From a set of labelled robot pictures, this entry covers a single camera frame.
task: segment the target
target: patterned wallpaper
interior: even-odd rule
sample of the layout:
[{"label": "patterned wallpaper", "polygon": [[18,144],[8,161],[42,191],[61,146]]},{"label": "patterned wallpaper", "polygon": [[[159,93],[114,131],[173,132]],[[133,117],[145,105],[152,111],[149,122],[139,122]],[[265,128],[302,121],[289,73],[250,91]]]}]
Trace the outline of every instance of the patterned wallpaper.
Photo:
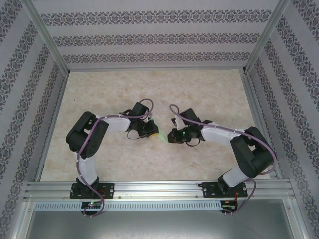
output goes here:
[{"label": "patterned wallpaper", "polygon": [[277,0],[35,0],[71,70],[244,66]]},{"label": "patterned wallpaper", "polygon": [[319,238],[319,7],[289,3],[249,73],[283,175]]},{"label": "patterned wallpaper", "polygon": [[0,3],[0,239],[33,181],[64,81],[18,0]]}]

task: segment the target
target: beige floor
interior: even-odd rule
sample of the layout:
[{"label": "beige floor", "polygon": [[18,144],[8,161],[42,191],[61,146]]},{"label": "beige floor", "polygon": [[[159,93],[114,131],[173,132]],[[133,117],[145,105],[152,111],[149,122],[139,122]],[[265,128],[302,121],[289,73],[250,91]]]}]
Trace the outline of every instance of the beige floor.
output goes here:
[{"label": "beige floor", "polygon": [[[201,120],[232,128],[254,125],[238,70],[71,73],[41,180],[77,177],[65,137],[83,112],[117,114],[145,97],[153,99],[153,116],[165,135],[173,127],[171,103],[182,111],[193,108]],[[235,165],[232,149],[217,143],[192,148],[158,137],[128,140],[125,132],[106,136],[96,154],[100,180],[217,179]]]}]

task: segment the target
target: mounting plate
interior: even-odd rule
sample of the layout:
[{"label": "mounting plate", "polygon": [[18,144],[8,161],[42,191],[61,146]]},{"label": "mounting plate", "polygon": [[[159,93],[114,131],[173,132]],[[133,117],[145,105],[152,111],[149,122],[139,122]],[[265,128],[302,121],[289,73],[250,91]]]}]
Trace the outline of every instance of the mounting plate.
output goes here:
[{"label": "mounting plate", "polygon": [[203,182],[198,184],[198,186],[203,188],[204,198],[232,198],[235,197],[235,192],[238,193],[238,198],[246,198],[248,196],[245,183],[238,184],[232,191],[226,194],[220,191],[218,182]]},{"label": "mounting plate", "polygon": [[[113,199],[114,195],[114,183],[99,183],[98,192],[102,193],[104,199]],[[100,197],[94,194],[93,197],[87,197],[78,193],[78,184],[73,183],[71,186],[70,199],[99,199]]]}]

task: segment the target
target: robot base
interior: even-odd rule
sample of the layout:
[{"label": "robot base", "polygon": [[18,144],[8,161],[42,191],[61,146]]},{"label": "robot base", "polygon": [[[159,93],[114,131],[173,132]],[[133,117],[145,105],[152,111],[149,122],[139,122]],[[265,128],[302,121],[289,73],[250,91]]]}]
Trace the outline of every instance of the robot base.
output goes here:
[{"label": "robot base", "polygon": [[[92,183],[92,188],[98,191],[104,199],[113,199],[114,183],[99,183],[99,178]],[[72,184],[70,199],[99,199],[100,197],[95,194],[91,189],[84,185],[77,178],[76,183]]]},{"label": "robot base", "polygon": [[217,182],[203,182],[198,186],[203,188],[204,198],[233,198],[235,197],[235,192],[238,193],[238,198],[246,198],[248,196],[245,183],[239,183],[226,194],[219,189]]}]

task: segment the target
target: enclosure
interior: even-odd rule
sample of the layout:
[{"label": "enclosure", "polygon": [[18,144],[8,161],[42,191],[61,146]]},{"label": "enclosure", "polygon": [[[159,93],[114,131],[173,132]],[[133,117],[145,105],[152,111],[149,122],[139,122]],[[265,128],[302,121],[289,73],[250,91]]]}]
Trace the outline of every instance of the enclosure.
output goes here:
[{"label": "enclosure", "polygon": [[[0,4],[1,238],[319,238],[318,0]],[[143,98],[163,137],[103,139],[96,171],[112,198],[85,218],[66,135],[85,111]],[[167,144],[170,104],[255,126],[274,150],[279,166],[246,183],[238,214],[198,186],[236,167],[233,151]]]}]

